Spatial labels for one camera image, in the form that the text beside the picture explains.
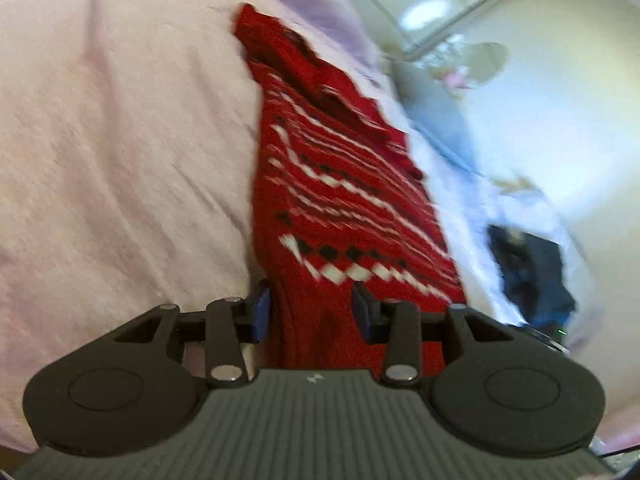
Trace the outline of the red knit sweater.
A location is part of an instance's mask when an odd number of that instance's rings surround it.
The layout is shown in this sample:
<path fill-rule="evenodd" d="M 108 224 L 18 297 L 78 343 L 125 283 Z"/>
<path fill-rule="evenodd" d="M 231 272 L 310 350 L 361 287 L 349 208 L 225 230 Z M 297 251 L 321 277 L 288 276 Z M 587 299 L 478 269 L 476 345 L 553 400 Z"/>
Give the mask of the red knit sweater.
<path fill-rule="evenodd" d="M 405 133 L 303 36 L 254 6 L 234 32 L 262 88 L 253 240 L 274 297 L 266 362 L 379 372 L 384 350 L 352 316 L 355 283 L 424 312 L 465 300 L 422 172 Z"/>

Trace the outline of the dark navy garment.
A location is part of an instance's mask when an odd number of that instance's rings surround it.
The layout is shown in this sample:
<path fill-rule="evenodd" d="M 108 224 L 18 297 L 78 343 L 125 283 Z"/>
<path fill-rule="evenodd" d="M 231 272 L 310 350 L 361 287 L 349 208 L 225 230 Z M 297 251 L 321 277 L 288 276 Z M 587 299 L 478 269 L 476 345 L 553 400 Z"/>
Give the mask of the dark navy garment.
<path fill-rule="evenodd" d="M 502 275 L 502 291 L 528 325 L 562 330 L 576 301 L 564 284 L 560 246 L 539 236 L 491 224 L 489 248 Z"/>

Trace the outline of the light blue cushion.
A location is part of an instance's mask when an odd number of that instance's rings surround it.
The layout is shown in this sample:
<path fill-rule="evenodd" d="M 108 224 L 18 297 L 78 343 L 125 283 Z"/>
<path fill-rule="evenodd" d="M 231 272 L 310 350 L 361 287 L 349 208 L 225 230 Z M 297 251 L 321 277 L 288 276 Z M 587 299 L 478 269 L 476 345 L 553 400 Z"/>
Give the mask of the light blue cushion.
<path fill-rule="evenodd" d="M 413 128 L 454 166 L 477 174 L 471 130 L 454 98 L 425 68 L 392 58 L 390 74 Z"/>

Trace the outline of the white bed duvet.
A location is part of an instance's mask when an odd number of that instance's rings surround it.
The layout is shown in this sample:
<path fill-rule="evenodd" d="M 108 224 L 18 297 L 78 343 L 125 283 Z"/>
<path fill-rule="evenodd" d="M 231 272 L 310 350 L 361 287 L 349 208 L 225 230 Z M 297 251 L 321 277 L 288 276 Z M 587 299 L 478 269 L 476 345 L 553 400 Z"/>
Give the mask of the white bed duvet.
<path fill-rule="evenodd" d="M 262 278 L 252 184 L 262 92 L 232 32 L 281 20 L 405 131 L 469 304 L 514 324 L 474 233 L 488 196 L 410 127 L 369 70 L 279 0 L 1 0 L 1 443 L 36 448 L 32 376 L 165 302 L 187 311 Z"/>

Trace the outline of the round vanity mirror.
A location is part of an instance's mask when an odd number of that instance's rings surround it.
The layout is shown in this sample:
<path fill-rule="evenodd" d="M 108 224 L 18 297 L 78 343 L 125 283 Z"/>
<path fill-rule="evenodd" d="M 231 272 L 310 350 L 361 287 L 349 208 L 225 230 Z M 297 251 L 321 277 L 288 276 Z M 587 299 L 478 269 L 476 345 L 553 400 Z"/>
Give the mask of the round vanity mirror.
<path fill-rule="evenodd" d="M 468 69 L 466 79 L 469 84 L 481 86 L 497 77 L 506 66 L 509 50 L 498 42 L 470 44 L 464 50 L 464 65 Z"/>

